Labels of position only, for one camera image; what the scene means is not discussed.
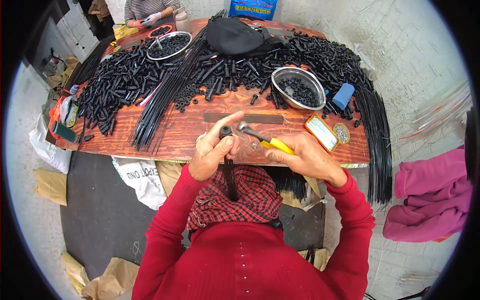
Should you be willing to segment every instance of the gray striped sleeve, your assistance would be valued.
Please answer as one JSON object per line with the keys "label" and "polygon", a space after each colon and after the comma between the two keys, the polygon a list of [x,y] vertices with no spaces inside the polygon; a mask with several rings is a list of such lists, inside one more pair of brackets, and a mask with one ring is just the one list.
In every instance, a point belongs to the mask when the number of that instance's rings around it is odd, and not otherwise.
{"label": "gray striped sleeve", "polygon": [[165,0],[165,8],[171,7],[173,10],[180,8],[180,0]]}
{"label": "gray striped sleeve", "polygon": [[132,9],[130,8],[130,0],[125,1],[124,15],[125,15],[125,24],[130,20],[136,20],[135,14],[133,14]]}

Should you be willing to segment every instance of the black mat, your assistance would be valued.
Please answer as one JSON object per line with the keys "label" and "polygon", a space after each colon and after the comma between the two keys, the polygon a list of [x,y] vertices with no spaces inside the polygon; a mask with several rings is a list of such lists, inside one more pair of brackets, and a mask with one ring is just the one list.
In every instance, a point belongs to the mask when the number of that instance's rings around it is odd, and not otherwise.
{"label": "black mat", "polygon": [[[112,257],[140,264],[145,232],[156,211],[137,200],[110,156],[73,155],[77,158],[67,177],[67,206],[60,210],[68,253],[86,268],[90,279],[101,276]],[[308,244],[322,247],[323,204],[308,212],[282,205],[279,214],[287,245],[296,250],[305,250]],[[185,232],[182,242],[190,245],[186,236]]]}

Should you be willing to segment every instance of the wooden tabletop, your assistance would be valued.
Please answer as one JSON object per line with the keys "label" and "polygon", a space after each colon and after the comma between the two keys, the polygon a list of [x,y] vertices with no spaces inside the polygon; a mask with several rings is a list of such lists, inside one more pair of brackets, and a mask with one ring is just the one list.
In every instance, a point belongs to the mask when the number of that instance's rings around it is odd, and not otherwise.
{"label": "wooden tabletop", "polygon": [[[192,35],[194,37],[207,24],[207,21],[208,19],[191,20]],[[308,35],[325,38],[325,36],[319,32],[302,27],[275,21],[266,21],[265,23],[267,27],[277,29],[296,28],[297,31],[302,31]],[[125,45],[139,38],[145,39],[150,31],[151,29],[143,30],[137,34],[122,38],[117,42],[119,45]],[[111,53],[113,49],[114,47],[109,46],[105,54]],[[158,150],[154,149],[153,152],[152,150],[148,152],[144,150],[135,151],[127,141],[143,108],[133,105],[130,107],[124,106],[116,115],[117,124],[113,134],[105,137],[99,132],[97,127],[92,130],[86,129],[85,136],[94,134],[95,137],[88,142],[83,142],[80,151],[115,156],[189,161],[195,152],[195,143],[198,136],[212,128],[213,123],[204,123],[204,113],[206,112],[233,113],[238,110],[243,110],[247,114],[283,115],[284,122],[282,125],[251,124],[251,127],[263,136],[277,137],[285,133],[306,131],[305,121],[313,115],[314,112],[290,107],[286,110],[275,109],[273,102],[265,99],[269,94],[269,89],[267,89],[263,95],[259,95],[254,105],[251,105],[250,100],[254,93],[258,93],[258,89],[254,88],[247,91],[244,86],[240,86],[237,92],[227,91],[223,95],[213,96],[211,102],[205,101],[204,96],[196,96],[195,98],[198,99],[198,104],[190,104],[186,107],[184,113],[180,113],[174,109],[170,118],[166,118],[167,114],[164,116],[162,122],[165,122],[164,124],[167,125],[167,129],[165,130]],[[331,113],[325,120],[331,128],[336,123],[341,122],[345,124],[350,131],[350,141],[347,144],[339,144],[331,155],[341,164],[369,163],[370,157],[363,123],[358,128],[353,126],[354,121],[360,118],[360,113],[354,113],[353,116],[353,120],[348,121],[342,119],[340,115],[335,116]],[[79,134],[82,131],[82,127],[83,119],[80,118],[77,120],[73,130]],[[240,136],[241,139],[240,150],[234,160],[235,163],[272,165],[272,163],[264,157],[265,148],[259,145],[256,138],[238,132],[236,134]],[[63,149],[77,150],[78,144],[59,138],[56,146]]]}

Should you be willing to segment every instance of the red plaid scarf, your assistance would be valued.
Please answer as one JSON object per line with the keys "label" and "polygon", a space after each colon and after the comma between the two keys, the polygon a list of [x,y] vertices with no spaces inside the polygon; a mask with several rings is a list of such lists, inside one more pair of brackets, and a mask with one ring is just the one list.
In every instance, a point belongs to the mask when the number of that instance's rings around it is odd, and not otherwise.
{"label": "red plaid scarf", "polygon": [[243,221],[266,223],[278,217],[283,198],[275,184],[260,167],[238,165],[234,169],[239,200],[228,199],[223,166],[202,188],[188,216],[187,229],[200,229],[212,222]]}

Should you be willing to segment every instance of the blue sponge block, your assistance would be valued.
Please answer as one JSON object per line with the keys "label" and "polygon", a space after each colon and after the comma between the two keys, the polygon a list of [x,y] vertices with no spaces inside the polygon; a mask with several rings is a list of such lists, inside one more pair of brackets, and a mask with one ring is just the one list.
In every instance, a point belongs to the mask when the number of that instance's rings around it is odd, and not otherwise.
{"label": "blue sponge block", "polygon": [[355,92],[355,88],[351,84],[343,84],[340,90],[333,96],[333,103],[337,105],[341,110],[344,110],[347,107],[350,98]]}

